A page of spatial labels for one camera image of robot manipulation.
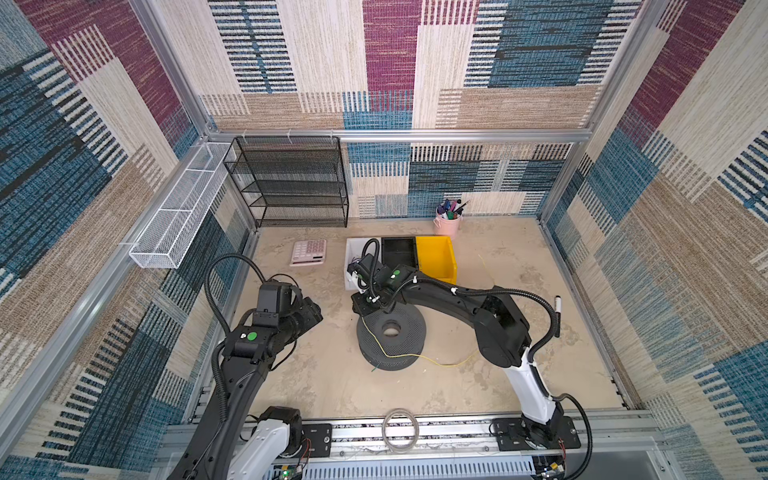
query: pen holder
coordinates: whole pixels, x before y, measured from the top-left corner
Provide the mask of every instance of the pen holder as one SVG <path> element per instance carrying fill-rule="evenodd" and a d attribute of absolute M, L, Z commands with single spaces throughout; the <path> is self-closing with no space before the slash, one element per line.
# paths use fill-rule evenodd
<path fill-rule="evenodd" d="M 447 220 L 437 215 L 432 221 L 435 224 L 435 235 L 447 235 L 449 237 L 454 237 L 458 232 L 458 225 L 461 221 L 461 216 L 453 220 Z"/>

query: yellow wire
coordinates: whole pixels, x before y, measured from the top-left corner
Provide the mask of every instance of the yellow wire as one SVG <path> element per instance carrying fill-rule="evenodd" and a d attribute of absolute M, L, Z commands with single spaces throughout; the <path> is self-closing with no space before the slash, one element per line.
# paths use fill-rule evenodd
<path fill-rule="evenodd" d="M 366 318 L 365 318 L 364 316 L 360 316 L 360 318 L 362 319 L 362 324 L 363 324 L 363 325 L 366 327 L 366 330 L 368 330 L 368 333 L 370 333 L 370 334 L 371 334 L 371 336 L 373 337 L 373 339 L 376 341 L 376 343 L 378 343 L 378 344 L 379 344 L 379 348 L 382 350 L 382 353 L 384 354 L 384 356 L 386 356 L 386 357 L 387 357 L 387 358 L 389 358 L 389 359 L 397 359 L 397 358 L 400 358 L 400 357 L 403 357 L 403 356 L 418 356 L 419 358 L 422 358 L 422 359 L 427 359 L 427 360 L 429 360 L 430 362 L 434 363 L 434 364 L 435 364 L 435 365 L 437 365 L 437 366 L 447 366 L 447 367 L 454 367 L 454 366 L 461 366 L 461 365 L 464 365 L 465 363 L 467 363 L 467 362 L 469 361 L 469 359 L 471 359 L 473 356 L 475 356 L 475 353 L 477 353 L 477 352 L 474 352 L 473 354 L 471 354 L 470 356 L 468 356 L 468 357 L 467 357 L 466 359 L 464 359 L 463 361 L 461 361 L 461 362 L 459 362 L 459 363 L 454 363 L 454 364 L 451 364 L 451 365 L 446 365 L 446 364 L 443 364 L 443 363 L 437 363 L 435 360 L 433 360 L 433 359 L 429 358 L 428 356 L 425 356 L 425 355 L 419 355 L 418 353 L 403 353 L 402 355 L 389 355 L 389 354 L 388 354 L 388 353 L 387 353 L 387 352 L 384 350 L 384 347 L 382 346 L 382 343 L 379 341 L 379 339 L 378 339 L 378 338 L 376 338 L 376 335 L 374 335 L 374 334 L 373 334 L 373 332 L 371 331 L 371 329 L 370 329 L 370 328 L 368 328 L 368 323 L 366 323 Z"/>
<path fill-rule="evenodd" d="M 491 271 L 488 270 L 488 267 L 485 265 L 485 259 L 482 257 L 482 255 L 480 253 L 478 253 L 478 257 L 480 257 L 480 260 L 482 261 L 482 267 L 485 268 L 485 272 L 488 274 L 488 276 L 491 277 L 491 281 L 495 285 L 496 284 L 496 280 L 494 280 L 493 275 L 491 275 Z"/>

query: black wire mesh shelf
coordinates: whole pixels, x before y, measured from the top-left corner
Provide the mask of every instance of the black wire mesh shelf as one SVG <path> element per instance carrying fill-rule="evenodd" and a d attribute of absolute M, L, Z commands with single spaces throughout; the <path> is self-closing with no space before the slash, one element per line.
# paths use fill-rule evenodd
<path fill-rule="evenodd" d="M 237 137 L 224 162 L 257 227 L 346 227 L 337 137 Z"/>

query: beige floor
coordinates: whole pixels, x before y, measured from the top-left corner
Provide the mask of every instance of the beige floor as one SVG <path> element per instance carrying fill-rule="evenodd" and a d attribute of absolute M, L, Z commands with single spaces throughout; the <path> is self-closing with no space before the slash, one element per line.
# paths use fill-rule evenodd
<path fill-rule="evenodd" d="M 267 377 L 252 413 L 259 414 L 270 405 L 299 408 L 304 418 L 384 415 L 395 407 L 416 414 L 519 410 L 502 370 L 476 353 L 472 329 L 425 307 L 419 307 L 427 322 L 423 354 L 448 363 L 476 353 L 472 359 L 455 368 L 418 359 L 398 372 L 373 370 L 364 360 L 357 345 L 351 292 L 344 290 L 346 238 L 401 233 L 432 234 L 432 222 L 351 220 L 346 229 L 263 229 L 256 263 L 266 276 L 278 272 L 294 276 L 303 294 L 323 309 L 324 320 L 302 336 L 293 356 Z M 321 266 L 288 266 L 293 242 L 315 238 L 328 240 L 326 262 Z M 460 285 L 488 288 L 496 283 L 527 289 L 548 299 L 561 295 L 561 338 L 550 341 L 536 356 L 548 388 L 553 393 L 573 394 L 585 408 L 621 407 L 536 220 L 467 218 L 453 246 Z M 256 305 L 258 289 L 256 275 L 249 274 L 234 318 L 239 319 Z M 546 312 L 530 300 L 516 301 L 531 324 L 535 342 L 548 328 Z"/>

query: calculator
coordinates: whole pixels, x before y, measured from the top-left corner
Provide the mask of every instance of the calculator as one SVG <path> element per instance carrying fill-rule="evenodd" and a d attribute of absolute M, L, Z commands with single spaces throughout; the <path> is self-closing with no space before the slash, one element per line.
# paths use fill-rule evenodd
<path fill-rule="evenodd" d="M 290 266 L 320 265 L 326 261 L 325 240 L 301 240 L 293 244 Z"/>

